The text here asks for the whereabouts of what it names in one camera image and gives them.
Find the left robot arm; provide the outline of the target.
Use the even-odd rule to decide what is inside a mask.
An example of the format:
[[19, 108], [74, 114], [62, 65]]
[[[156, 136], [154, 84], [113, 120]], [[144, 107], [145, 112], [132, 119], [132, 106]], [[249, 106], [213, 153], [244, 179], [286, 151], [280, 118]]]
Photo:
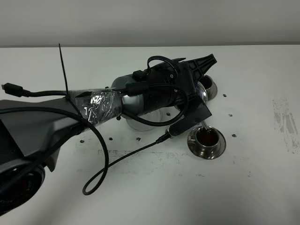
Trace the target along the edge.
[[164, 142], [211, 116], [198, 93], [198, 83], [217, 62], [213, 55], [186, 60], [152, 56], [158, 64], [116, 78], [110, 88], [31, 92], [6, 83], [5, 93], [16, 97], [53, 96], [36, 103], [0, 102], [0, 212], [27, 202], [40, 189], [45, 168], [53, 171], [61, 146], [91, 130], [101, 143], [104, 180], [111, 166], [106, 143], [96, 127], [114, 118], [129, 118], [152, 127], [168, 126], [156, 140]]

